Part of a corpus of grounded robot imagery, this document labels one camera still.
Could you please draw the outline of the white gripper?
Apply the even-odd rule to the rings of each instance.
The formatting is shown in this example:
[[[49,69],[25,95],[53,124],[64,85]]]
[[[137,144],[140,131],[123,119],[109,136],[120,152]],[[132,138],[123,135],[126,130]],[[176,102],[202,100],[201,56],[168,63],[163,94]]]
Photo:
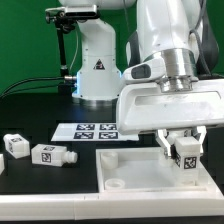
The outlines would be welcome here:
[[[171,157],[166,130],[194,127],[203,154],[206,127],[224,125],[224,80],[201,80],[193,82],[191,91],[171,93],[162,93],[156,83],[127,85],[117,102],[116,123],[123,135],[157,130],[155,138],[166,159]]]

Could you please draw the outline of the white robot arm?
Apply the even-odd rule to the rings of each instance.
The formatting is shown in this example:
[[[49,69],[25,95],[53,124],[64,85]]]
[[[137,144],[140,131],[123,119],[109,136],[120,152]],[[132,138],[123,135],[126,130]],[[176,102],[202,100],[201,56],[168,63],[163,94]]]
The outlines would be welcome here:
[[[59,0],[64,16],[77,21],[82,35],[82,67],[76,74],[77,102],[116,103],[120,133],[153,132],[164,153],[174,135],[204,136],[224,124],[224,79],[210,76],[213,44],[205,0]],[[115,32],[101,10],[134,6],[137,28],[126,45],[128,66],[115,63]]]

